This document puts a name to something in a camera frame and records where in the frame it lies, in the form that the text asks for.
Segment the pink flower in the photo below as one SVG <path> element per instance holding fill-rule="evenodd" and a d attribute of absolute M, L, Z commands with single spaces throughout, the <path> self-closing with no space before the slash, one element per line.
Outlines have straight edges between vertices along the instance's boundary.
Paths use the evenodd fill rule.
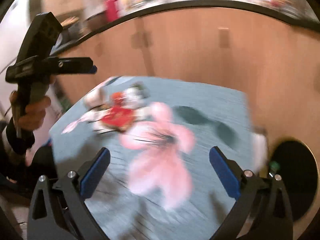
<path fill-rule="evenodd" d="M 180 151 L 189 153 L 195 143 L 193 133 L 182 125 L 170 123 L 172 112 L 164 103 L 151 104 L 155 122 L 137 122 L 120 135 L 122 145 L 144 149 L 129 165 L 128 188 L 137 195 L 146 195 L 159 187 L 162 206 L 177 208 L 190 197 L 191 176 L 180 158 Z"/>

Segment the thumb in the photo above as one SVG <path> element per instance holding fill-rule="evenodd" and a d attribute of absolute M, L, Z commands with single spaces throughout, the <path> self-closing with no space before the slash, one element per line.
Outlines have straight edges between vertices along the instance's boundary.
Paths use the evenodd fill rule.
<path fill-rule="evenodd" d="M 9 96 L 10 103 L 13 104 L 17 100 L 17 97 L 18 97 L 18 92 L 12 91 Z"/>

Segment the blue rubber pad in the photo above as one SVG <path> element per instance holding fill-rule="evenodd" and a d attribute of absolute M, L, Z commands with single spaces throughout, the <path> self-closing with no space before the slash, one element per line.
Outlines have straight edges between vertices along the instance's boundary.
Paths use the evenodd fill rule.
<path fill-rule="evenodd" d="M 225 188 L 228 196 L 238 200 L 240 197 L 240 181 L 234 175 L 227 164 L 227 159 L 212 147 L 209 152 L 209 161 L 217 173 L 223 187 Z"/>
<path fill-rule="evenodd" d="M 80 181 L 79 194 L 83 199 L 91 198 L 96 190 L 103 174 L 110 164 L 110 151 L 107 148 L 102 148 L 98 152 L 96 161 L 88 169 L 87 173 Z"/>

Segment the metal screw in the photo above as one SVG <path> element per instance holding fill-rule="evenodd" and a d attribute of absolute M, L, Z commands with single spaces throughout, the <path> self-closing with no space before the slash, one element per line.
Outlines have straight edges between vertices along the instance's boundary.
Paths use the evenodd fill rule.
<path fill-rule="evenodd" d="M 249 177 L 252 177 L 253 173 L 252 171 L 246 170 L 244 171 L 244 175 L 249 178 Z"/>
<path fill-rule="evenodd" d="M 276 175 L 275 175 L 275 179 L 276 179 L 277 181 L 280 181 L 282 178 L 281 178 L 281 176 L 280 176 L 279 174 L 276 174 Z"/>
<path fill-rule="evenodd" d="M 75 171 L 69 171 L 69 172 L 68 172 L 68 177 L 69 177 L 70 179 L 72 179 L 75 175 L 76 175 L 76 172 L 75 172 Z"/>
<path fill-rule="evenodd" d="M 45 176 L 44 176 L 44 175 L 41 175 L 41 176 L 39 177 L 39 181 L 40 181 L 40 182 L 44 182 L 44 181 L 45 181 Z"/>

